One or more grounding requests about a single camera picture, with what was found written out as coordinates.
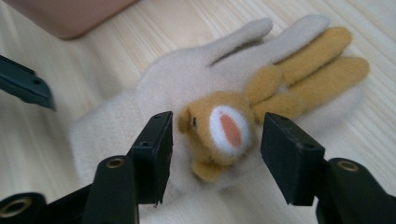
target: plush toy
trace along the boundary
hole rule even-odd
[[[357,86],[344,90],[364,77],[367,65],[359,59],[333,59],[349,40],[332,34],[344,33],[337,29],[317,38],[328,25],[324,16],[306,16],[262,43],[272,23],[251,21],[212,43],[164,55],[134,87],[72,127],[70,143],[81,184],[92,182],[101,160],[125,154],[149,118],[163,111],[175,114],[166,203],[181,193],[222,189],[263,166],[256,143],[266,111],[296,118],[315,108],[298,122],[308,132],[333,124],[360,101]],[[333,50],[338,38],[343,47]]]
[[[254,146],[254,121],[262,124],[265,112],[295,119],[363,80],[369,71],[364,59],[336,58],[350,41],[347,29],[328,29],[286,60],[260,69],[243,92],[217,91],[187,105],[178,128],[190,141],[192,170],[216,180]]]

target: wooden table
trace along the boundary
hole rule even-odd
[[[347,53],[365,57],[370,76],[353,115],[313,136],[326,159],[365,165],[396,195],[396,3],[381,0],[141,0],[82,38],[63,41],[0,3],[0,54],[50,85],[57,112],[0,92],[0,200],[37,191],[52,202],[81,187],[68,130],[103,101],[132,87],[150,63],[174,49],[202,45],[247,21],[270,17],[278,35],[304,15],[321,13],[354,35]],[[314,207],[285,204],[274,180],[256,172],[220,192],[188,195],[142,223],[316,223]]]

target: black object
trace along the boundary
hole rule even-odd
[[[25,103],[55,109],[49,86],[35,71],[0,55],[0,89]]]
[[[0,223],[138,223],[140,203],[162,202],[172,157],[172,112],[152,117],[126,156],[101,161],[93,183],[46,204],[38,193],[0,202]]]
[[[395,198],[364,166],[325,161],[325,148],[290,119],[265,115],[261,151],[287,203],[311,206],[318,197],[318,223],[396,223]]]

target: brown plush bear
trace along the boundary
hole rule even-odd
[[[257,71],[243,92],[216,91],[186,105],[178,128],[191,145],[192,170],[215,181],[256,143],[265,112],[295,119],[363,80],[362,58],[339,57],[351,41],[331,28],[284,61]]]

